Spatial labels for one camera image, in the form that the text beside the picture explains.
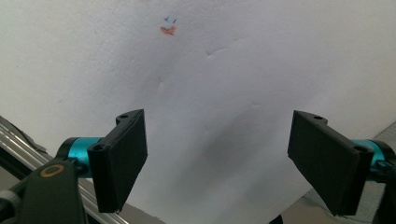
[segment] teal joint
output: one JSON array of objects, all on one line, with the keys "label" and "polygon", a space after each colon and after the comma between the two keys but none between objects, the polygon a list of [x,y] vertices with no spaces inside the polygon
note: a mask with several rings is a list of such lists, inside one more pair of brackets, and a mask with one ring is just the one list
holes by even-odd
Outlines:
[{"label": "teal joint", "polygon": [[88,147],[98,143],[100,139],[100,137],[81,137],[78,138],[70,147],[68,158],[77,159],[78,163],[84,165],[88,169],[87,172],[79,177],[92,178],[90,158],[88,157]]},{"label": "teal joint", "polygon": [[378,172],[378,168],[376,167],[375,163],[377,161],[384,161],[385,156],[384,153],[382,153],[381,148],[375,143],[370,140],[352,140],[353,143],[362,146],[362,147],[368,147],[374,152],[374,156],[371,162],[371,168],[370,171],[372,173]]}]

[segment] red mark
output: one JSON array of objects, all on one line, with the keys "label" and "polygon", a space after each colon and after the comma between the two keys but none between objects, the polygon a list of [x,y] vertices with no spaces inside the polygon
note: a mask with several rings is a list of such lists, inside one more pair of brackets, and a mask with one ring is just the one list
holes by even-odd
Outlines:
[{"label": "red mark", "polygon": [[165,35],[174,35],[174,33],[175,33],[175,31],[176,31],[176,26],[171,26],[171,28],[161,27],[161,31],[162,31]]}]

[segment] black plastic pad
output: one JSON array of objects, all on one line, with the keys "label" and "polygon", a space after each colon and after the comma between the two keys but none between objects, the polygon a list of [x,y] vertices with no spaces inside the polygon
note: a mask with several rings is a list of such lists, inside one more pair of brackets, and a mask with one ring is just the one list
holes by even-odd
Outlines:
[{"label": "black plastic pad", "polygon": [[327,126],[327,120],[294,111],[289,157],[333,215],[355,215],[374,152]]},{"label": "black plastic pad", "polygon": [[88,148],[99,212],[121,211],[148,156],[143,110],[122,114],[117,126]]}]

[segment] paper sheet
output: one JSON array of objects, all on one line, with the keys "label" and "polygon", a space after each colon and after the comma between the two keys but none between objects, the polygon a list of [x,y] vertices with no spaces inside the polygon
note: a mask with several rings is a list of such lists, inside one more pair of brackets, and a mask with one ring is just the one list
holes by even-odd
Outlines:
[{"label": "paper sheet", "polygon": [[2,1],[0,114],[55,155],[144,108],[128,202],[165,223],[265,223],[310,186],[294,109],[351,138],[396,120],[394,1]]}]

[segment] black mount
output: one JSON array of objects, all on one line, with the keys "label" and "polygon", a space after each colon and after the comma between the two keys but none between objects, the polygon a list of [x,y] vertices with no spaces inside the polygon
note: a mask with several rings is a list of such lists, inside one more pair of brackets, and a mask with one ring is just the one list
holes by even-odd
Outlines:
[{"label": "black mount", "polygon": [[[117,126],[88,148],[99,212],[119,212],[147,158],[144,111],[136,110],[116,118]],[[87,223],[78,192],[78,174],[84,167],[68,158],[72,143],[67,139],[56,157],[7,191],[21,199],[0,200],[0,222],[39,224]]]},{"label": "black mount", "polygon": [[[391,148],[375,142],[385,161],[376,164],[378,182],[387,184],[374,223],[396,223],[396,156]],[[294,111],[289,157],[333,215],[356,214],[374,152],[357,145],[327,125],[323,117]]]}]

